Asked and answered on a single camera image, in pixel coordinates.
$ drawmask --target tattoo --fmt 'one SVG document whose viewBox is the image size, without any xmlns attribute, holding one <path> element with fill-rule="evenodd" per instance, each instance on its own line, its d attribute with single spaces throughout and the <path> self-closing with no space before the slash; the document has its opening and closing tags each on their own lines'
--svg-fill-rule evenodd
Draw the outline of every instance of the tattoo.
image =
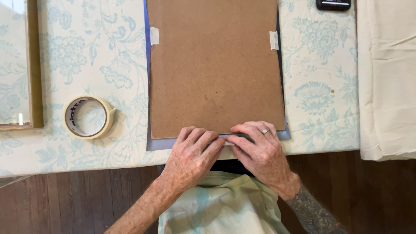
<svg viewBox="0 0 416 234">
<path fill-rule="evenodd" d="M 286 203 L 309 234 L 347 234 L 345 228 L 302 185 L 295 198 Z"/>
</svg>

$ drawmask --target wooden frame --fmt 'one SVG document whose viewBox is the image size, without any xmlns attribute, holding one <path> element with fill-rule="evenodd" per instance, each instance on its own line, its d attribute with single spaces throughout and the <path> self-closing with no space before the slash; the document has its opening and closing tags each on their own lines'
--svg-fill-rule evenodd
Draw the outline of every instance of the wooden frame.
<svg viewBox="0 0 416 234">
<path fill-rule="evenodd" d="M 43 127 L 42 81 L 40 74 L 39 26 L 37 1 L 25 0 L 27 79 L 30 122 L 0 124 L 0 130 Z"/>
</svg>

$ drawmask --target glass pane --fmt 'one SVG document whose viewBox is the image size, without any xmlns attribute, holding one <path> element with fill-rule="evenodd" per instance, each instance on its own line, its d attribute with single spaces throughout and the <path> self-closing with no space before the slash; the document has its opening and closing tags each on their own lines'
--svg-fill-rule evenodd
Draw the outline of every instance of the glass pane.
<svg viewBox="0 0 416 234">
<path fill-rule="evenodd" d="M 24 0 L 0 0 L 0 124 L 30 122 Z"/>
</svg>

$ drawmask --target masking tape roll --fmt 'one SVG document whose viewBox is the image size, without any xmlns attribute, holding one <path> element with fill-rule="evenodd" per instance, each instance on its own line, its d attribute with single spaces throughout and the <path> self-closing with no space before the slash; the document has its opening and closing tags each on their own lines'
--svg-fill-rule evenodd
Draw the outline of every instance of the masking tape roll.
<svg viewBox="0 0 416 234">
<path fill-rule="evenodd" d="M 105 122 L 103 127 L 94 134 L 86 134 L 79 130 L 75 126 L 74 115 L 77 110 L 77 107 L 80 103 L 88 102 L 88 101 L 97 101 L 103 107 L 105 111 Z M 108 102 L 100 97 L 95 97 L 91 95 L 80 95 L 72 99 L 64 109 L 64 126 L 69 131 L 69 133 L 79 139 L 88 140 L 100 137 L 110 130 L 111 126 L 113 125 L 114 120 L 114 112 L 116 109 L 112 108 Z"/>
</svg>

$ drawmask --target cardboard backing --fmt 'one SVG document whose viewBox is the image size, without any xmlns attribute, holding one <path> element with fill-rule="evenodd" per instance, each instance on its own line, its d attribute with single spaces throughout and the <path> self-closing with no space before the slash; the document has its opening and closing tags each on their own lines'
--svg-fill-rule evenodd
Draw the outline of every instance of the cardboard backing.
<svg viewBox="0 0 416 234">
<path fill-rule="evenodd" d="M 276 0 L 152 0 L 159 29 L 150 56 L 152 139 L 186 126 L 219 134 L 246 121 L 285 129 L 279 61 L 270 49 Z"/>
</svg>

